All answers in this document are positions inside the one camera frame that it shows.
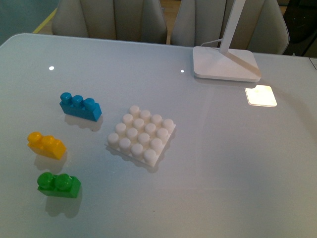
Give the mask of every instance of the green block stud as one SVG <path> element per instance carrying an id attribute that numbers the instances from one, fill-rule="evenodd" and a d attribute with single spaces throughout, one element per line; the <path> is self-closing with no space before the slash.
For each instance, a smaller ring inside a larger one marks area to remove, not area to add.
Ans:
<path id="1" fill-rule="evenodd" d="M 81 182 L 67 174 L 53 175 L 45 172 L 39 176 L 38 185 L 38 191 L 46 196 L 76 198 Z"/>

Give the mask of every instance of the blue building block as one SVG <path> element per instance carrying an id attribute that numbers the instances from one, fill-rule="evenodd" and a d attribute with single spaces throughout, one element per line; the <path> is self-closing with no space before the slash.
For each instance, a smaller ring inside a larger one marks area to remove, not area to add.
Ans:
<path id="1" fill-rule="evenodd" d="M 102 114 L 99 103 L 95 103 L 92 98 L 83 100 L 82 96 L 72 97 L 70 93 L 62 93 L 60 99 L 60 106 L 65 114 L 93 121 L 98 121 Z"/>

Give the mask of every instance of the yellow building block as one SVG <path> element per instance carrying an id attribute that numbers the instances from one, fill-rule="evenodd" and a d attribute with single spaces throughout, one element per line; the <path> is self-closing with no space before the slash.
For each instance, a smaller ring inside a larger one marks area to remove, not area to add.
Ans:
<path id="1" fill-rule="evenodd" d="M 55 139 L 52 135 L 42 136 L 35 131 L 28 136 L 28 146 L 34 153 L 53 159 L 60 160 L 66 151 L 61 140 Z"/>

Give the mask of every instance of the desk lamp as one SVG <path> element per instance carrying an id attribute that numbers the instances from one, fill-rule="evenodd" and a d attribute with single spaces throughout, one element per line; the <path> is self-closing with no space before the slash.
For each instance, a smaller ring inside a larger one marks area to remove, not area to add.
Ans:
<path id="1" fill-rule="evenodd" d="M 234 1 L 220 48 L 194 47 L 194 73 L 197 77 L 245 82 L 258 82 L 261 79 L 252 52 L 229 49 L 245 1 Z"/>

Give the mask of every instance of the toy building block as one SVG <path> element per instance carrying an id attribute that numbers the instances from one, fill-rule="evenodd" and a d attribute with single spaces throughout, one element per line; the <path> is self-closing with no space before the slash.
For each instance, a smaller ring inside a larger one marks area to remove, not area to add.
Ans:
<path id="1" fill-rule="evenodd" d="M 102 114 L 99 103 L 92 98 L 84 100 L 79 95 L 72 97 L 70 93 L 62 93 L 60 99 L 65 114 L 93 121 L 98 121 Z"/>
<path id="2" fill-rule="evenodd" d="M 28 146 L 34 153 L 53 159 L 60 160 L 66 151 L 61 140 L 55 139 L 52 135 L 42 136 L 35 131 L 28 136 Z"/>
<path id="3" fill-rule="evenodd" d="M 171 119 L 151 115 L 150 111 L 141 111 L 138 106 L 130 107 L 129 112 L 115 126 L 115 133 L 107 137 L 108 145 L 154 167 L 176 125 Z"/>
<path id="4" fill-rule="evenodd" d="M 53 175 L 45 172 L 38 177 L 38 191 L 46 196 L 76 198 L 81 182 L 67 174 Z"/>

